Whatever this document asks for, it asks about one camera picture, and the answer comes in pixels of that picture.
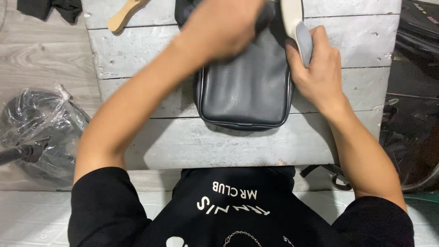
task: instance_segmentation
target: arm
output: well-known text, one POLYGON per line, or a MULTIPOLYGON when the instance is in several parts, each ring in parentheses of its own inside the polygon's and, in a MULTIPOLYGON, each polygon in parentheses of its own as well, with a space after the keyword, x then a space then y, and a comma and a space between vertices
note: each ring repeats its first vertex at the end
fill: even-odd
POLYGON ((76 183, 103 167, 125 169, 124 153, 160 101, 212 59, 238 53, 255 33, 264 0, 205 0, 181 33, 98 110, 84 131, 76 158, 76 183))
POLYGON ((407 212, 393 163, 358 120, 342 92, 340 52, 329 45, 324 27, 316 27, 310 32, 314 50, 308 68, 303 67, 294 41, 287 41, 287 57, 293 80, 302 95, 328 120, 342 170, 355 197, 381 197, 407 212))

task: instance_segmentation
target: plastic bag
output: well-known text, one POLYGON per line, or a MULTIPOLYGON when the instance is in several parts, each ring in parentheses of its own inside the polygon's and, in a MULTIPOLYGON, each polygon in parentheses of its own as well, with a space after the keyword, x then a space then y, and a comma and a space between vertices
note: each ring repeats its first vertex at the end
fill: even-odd
POLYGON ((5 103, 0 114, 3 149, 48 139, 35 162, 21 159, 9 164, 38 185, 66 189, 73 183, 76 151, 90 117, 62 86, 59 92, 25 88, 5 103))

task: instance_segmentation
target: left hand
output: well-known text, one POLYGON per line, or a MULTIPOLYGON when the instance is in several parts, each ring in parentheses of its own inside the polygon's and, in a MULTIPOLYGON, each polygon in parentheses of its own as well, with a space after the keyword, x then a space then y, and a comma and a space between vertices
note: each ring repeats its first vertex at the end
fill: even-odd
POLYGON ((236 55, 255 37, 266 0, 204 0, 175 39, 180 47, 209 61, 236 55))

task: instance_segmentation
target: white painted wooden table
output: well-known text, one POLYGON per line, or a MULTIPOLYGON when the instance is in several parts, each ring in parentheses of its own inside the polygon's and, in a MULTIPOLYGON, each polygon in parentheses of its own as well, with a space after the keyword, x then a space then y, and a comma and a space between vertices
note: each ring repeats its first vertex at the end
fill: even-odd
MULTIPOLYGON (((106 23, 125 0, 82 0, 105 101, 179 32, 175 0, 151 0, 115 36, 106 23)), ((343 91, 378 138, 401 0, 303 0, 308 28, 324 25, 342 55, 343 91)), ((191 81, 165 99, 126 152, 129 169, 324 164, 337 161, 329 126, 297 91, 288 121, 265 132, 206 125, 191 81)))

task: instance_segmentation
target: gray leather bag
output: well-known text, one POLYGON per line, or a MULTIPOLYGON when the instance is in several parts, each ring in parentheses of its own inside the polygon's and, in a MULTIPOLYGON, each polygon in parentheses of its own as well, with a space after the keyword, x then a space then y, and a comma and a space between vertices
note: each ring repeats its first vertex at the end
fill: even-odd
MULTIPOLYGON (((176 0, 180 26, 199 2, 176 0)), ((264 131, 286 122, 294 84, 279 3, 266 4, 255 29, 256 38, 242 53, 212 62, 195 76, 194 102, 205 122, 242 131, 264 131)))

